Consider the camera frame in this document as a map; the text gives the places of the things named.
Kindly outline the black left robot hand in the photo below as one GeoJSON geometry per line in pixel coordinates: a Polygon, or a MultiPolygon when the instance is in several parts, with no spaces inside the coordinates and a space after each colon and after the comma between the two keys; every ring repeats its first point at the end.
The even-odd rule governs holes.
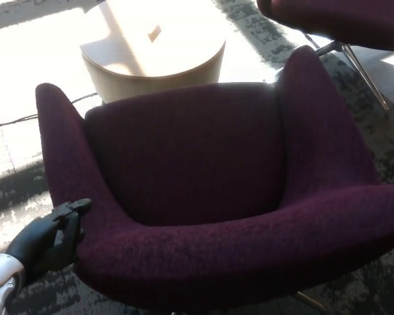
{"type": "Polygon", "coordinates": [[[22,263],[23,287],[77,261],[77,246],[85,237],[81,218],[91,206],[89,198],[63,203],[31,221],[11,241],[5,253],[22,263]]]}

